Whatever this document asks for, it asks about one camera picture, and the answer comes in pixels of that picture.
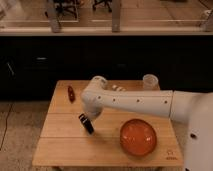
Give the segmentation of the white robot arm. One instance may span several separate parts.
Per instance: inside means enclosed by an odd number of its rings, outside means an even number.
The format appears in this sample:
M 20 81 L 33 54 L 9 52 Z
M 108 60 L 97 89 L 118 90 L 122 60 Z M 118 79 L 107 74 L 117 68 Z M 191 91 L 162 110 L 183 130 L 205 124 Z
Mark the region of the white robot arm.
M 188 125 L 183 171 L 213 171 L 213 92 L 113 91 L 93 77 L 82 91 L 83 110 L 95 120 L 104 108 L 168 117 Z

